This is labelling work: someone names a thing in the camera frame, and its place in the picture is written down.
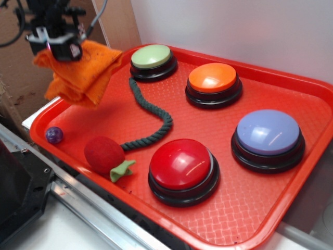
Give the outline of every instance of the red button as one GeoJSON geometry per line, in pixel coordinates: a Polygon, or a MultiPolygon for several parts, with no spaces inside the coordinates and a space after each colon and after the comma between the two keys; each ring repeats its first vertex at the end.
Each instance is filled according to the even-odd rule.
{"type": "Polygon", "coordinates": [[[150,162],[155,181],[171,190],[189,189],[202,182],[211,168],[205,146],[191,139],[179,139],[161,146],[150,162]]]}

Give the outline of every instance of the orange cloth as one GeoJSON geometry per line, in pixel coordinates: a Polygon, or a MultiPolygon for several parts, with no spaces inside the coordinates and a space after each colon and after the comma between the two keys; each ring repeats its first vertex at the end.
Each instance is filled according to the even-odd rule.
{"type": "Polygon", "coordinates": [[[97,107],[109,83],[112,70],[120,66],[122,52],[86,40],[82,43],[83,56],[79,61],[57,61],[49,49],[40,51],[33,63],[53,70],[45,98],[57,96],[70,104],[97,107]]]}

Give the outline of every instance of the felt strawberry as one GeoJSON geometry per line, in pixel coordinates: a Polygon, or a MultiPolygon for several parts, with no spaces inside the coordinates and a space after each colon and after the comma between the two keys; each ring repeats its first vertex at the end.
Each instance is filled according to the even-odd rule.
{"type": "Polygon", "coordinates": [[[84,155],[90,166],[100,174],[110,174],[112,182],[132,174],[129,166],[134,160],[125,160],[122,147],[106,136],[97,136],[87,142],[84,155]]]}

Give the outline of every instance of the metal rail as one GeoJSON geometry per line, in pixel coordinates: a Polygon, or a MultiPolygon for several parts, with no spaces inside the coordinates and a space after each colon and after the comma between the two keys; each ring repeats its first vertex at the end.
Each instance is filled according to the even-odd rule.
{"type": "Polygon", "coordinates": [[[48,164],[56,175],[51,193],[113,249],[170,249],[1,124],[0,138],[12,144],[11,151],[29,150],[48,164]]]}

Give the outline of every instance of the cardboard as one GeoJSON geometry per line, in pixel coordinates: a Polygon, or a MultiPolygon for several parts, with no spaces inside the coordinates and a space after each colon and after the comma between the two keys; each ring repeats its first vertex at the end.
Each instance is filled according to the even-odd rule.
{"type": "MultiPolygon", "coordinates": [[[[121,6],[121,8],[129,10],[113,9],[112,15],[105,11],[104,16],[108,17],[108,23],[104,23],[102,30],[100,22],[97,22],[89,39],[123,50],[129,49],[130,46],[139,45],[132,5],[130,1],[124,2],[127,4],[124,5],[122,0],[112,1],[112,6],[108,6],[108,8],[121,6]],[[119,20],[124,19],[125,11],[132,13],[132,18],[126,18],[126,22],[119,23],[119,20]],[[135,39],[131,36],[132,32],[127,31],[127,27],[136,31],[133,33],[135,39]],[[105,31],[107,31],[108,37],[117,37],[118,42],[112,44],[112,42],[106,41],[105,31]]],[[[80,0],[70,2],[70,6],[80,6],[86,10],[86,16],[79,17],[79,21],[84,23],[86,29],[96,16],[94,4],[90,1],[80,0]]],[[[8,6],[8,9],[2,9],[0,12],[0,20],[2,21],[0,43],[10,40],[18,32],[18,20],[12,12],[16,7],[16,2],[9,2],[8,6]]],[[[23,139],[30,141],[29,133],[21,124],[48,102],[44,98],[44,94],[52,80],[52,71],[38,68],[32,64],[34,55],[29,43],[24,39],[27,34],[28,32],[25,32],[14,44],[0,48],[0,122],[23,139]]]]}

